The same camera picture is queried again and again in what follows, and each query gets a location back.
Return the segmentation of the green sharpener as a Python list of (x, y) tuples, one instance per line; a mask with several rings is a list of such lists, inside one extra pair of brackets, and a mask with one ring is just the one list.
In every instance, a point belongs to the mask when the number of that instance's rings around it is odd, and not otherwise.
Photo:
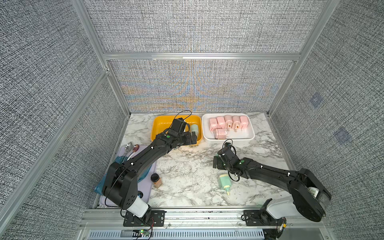
[(199, 126), (197, 124), (191, 125), (191, 132), (195, 133), (196, 136), (199, 135)]
[(219, 182), (220, 189), (222, 191), (225, 191), (227, 193), (227, 195), (229, 196), (230, 195), (231, 186), (232, 186), (232, 182), (231, 182), (230, 176), (228, 174), (219, 175), (218, 182)]

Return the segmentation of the yellow plastic storage box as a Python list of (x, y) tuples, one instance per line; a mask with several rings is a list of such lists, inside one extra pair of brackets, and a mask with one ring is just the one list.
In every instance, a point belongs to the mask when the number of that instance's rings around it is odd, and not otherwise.
[[(151, 132), (151, 141), (154, 141), (156, 138), (157, 134), (160, 134), (162, 131), (167, 129), (174, 117), (176, 115), (161, 115), (155, 118), (153, 127), (152, 127), (152, 132)], [(200, 142), (203, 139), (203, 130), (202, 130), (202, 119), (201, 117), (197, 115), (191, 115), (186, 119), (186, 122), (192, 127), (192, 125), (197, 125), (198, 126), (198, 132), (197, 132), (197, 143), (195, 146), (199, 145)]]

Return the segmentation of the white plastic storage box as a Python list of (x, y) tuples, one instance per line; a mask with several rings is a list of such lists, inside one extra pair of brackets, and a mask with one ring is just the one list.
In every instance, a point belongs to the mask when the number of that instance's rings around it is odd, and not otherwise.
[[(225, 115), (231, 115), (233, 116), (247, 116), (246, 114), (238, 114), (238, 113), (218, 113), (218, 114), (205, 114), (202, 116), (202, 130), (203, 130), (203, 137), (206, 140), (207, 143), (219, 143), (220, 141), (224, 140), (217, 140), (214, 136), (214, 131), (210, 132), (210, 124), (209, 119), (210, 118), (216, 118), (218, 116), (225, 116)], [(249, 118), (249, 125), (245, 130), (239, 129), (237, 133), (235, 133), (233, 127), (230, 129), (230, 131), (227, 131), (227, 139), (232, 139), (234, 142), (249, 142), (250, 140), (253, 140), (255, 138), (255, 131), (253, 129), (251, 120)]]

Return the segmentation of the pink pencil sharpener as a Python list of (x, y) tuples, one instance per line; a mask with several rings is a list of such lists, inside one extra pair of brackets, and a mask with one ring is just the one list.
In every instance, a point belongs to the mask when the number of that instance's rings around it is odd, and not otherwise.
[(240, 116), (241, 129), (245, 130), (249, 125), (249, 118), (247, 116)]

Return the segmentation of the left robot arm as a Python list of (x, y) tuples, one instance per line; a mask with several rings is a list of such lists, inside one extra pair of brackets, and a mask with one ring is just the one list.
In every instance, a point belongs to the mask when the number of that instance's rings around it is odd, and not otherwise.
[(158, 134), (155, 140), (130, 160), (119, 164), (112, 163), (107, 171), (102, 194), (122, 210), (142, 218), (150, 206), (138, 196), (138, 178), (159, 158), (180, 146), (195, 145), (195, 132)]

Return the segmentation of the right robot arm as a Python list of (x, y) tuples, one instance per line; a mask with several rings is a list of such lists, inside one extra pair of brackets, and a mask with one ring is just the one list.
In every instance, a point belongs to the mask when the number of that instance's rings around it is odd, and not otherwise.
[(306, 219), (320, 222), (332, 195), (308, 169), (282, 170), (249, 158), (240, 159), (230, 147), (224, 147), (214, 157), (213, 168), (226, 170), (238, 178), (258, 180), (290, 193), (296, 210)]

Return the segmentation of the small brown jar black lid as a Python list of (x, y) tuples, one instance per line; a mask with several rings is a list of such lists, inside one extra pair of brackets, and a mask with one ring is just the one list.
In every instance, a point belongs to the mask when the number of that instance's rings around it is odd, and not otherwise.
[(160, 188), (163, 185), (162, 179), (157, 173), (151, 175), (151, 181), (154, 184), (155, 188)]

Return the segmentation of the red spoon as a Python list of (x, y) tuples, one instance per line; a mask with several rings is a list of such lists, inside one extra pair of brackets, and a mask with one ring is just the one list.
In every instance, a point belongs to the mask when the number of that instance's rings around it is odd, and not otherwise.
[(137, 152), (139, 150), (140, 146), (139, 145), (134, 145), (133, 147), (133, 153)]

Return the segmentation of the silver metal spoon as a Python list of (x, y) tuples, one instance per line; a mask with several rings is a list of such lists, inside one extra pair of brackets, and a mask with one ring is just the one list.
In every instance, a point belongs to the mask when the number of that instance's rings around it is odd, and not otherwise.
[(125, 146), (125, 155), (127, 153), (129, 153), (132, 149), (134, 148), (134, 145), (132, 142), (129, 142), (126, 146)]

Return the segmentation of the lilac plastic tray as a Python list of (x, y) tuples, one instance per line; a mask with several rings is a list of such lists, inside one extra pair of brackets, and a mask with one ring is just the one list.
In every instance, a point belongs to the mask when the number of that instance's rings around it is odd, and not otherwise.
[[(125, 155), (125, 146), (120, 147), (117, 156), (127, 156), (129, 157), (133, 151), (131, 150), (129, 153)], [(152, 190), (153, 183), (151, 181), (151, 175), (155, 173), (156, 170), (156, 162), (152, 164), (152, 168), (150, 172), (148, 173), (147, 177), (140, 183), (138, 183), (138, 191), (141, 191), (144, 196), (141, 198), (144, 202), (148, 203), (149, 198), (150, 198), (150, 193)], [(110, 206), (112, 208), (117, 208), (118, 206), (113, 203), (110, 199), (106, 199), (104, 195), (100, 195), (101, 198), (99, 200), (99, 205), (100, 206)]]

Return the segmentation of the teal cloth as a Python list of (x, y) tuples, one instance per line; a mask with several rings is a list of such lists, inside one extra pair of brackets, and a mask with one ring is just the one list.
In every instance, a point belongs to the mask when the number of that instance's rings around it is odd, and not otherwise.
[[(117, 156), (115, 158), (115, 162), (121, 164), (122, 162), (126, 161), (127, 159), (128, 159), (127, 156)], [(151, 168), (152, 168), (152, 165), (150, 165), (146, 170), (144, 170), (144, 172), (140, 175), (140, 177), (138, 179), (138, 183), (142, 182), (147, 177)], [(96, 185), (96, 187), (94, 188), (95, 193), (97, 193), (99, 195), (103, 195), (103, 187), (105, 184), (106, 177), (107, 177), (107, 174), (105, 174), (102, 177), (102, 179), (99, 181), (99, 183)]]

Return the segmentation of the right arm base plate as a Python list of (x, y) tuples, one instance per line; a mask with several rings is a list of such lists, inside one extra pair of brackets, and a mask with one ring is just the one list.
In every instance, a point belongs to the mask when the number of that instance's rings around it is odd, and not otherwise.
[(270, 216), (264, 210), (244, 210), (242, 221), (247, 226), (269, 226), (271, 224)]

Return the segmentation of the aluminium front rail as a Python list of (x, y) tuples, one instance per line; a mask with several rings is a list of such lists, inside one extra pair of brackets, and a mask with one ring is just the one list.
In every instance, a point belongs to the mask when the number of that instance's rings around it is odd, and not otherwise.
[(87, 210), (77, 240), (263, 240), (281, 224), (247, 226), (244, 213), (252, 207), (163, 208), (161, 227), (125, 227), (118, 209)]

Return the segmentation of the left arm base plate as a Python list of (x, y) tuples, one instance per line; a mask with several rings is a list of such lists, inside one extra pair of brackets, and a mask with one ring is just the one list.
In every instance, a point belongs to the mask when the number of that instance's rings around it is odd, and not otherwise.
[(165, 221), (165, 211), (154, 211), (149, 209), (143, 217), (126, 212), (124, 216), (124, 227), (163, 227)]

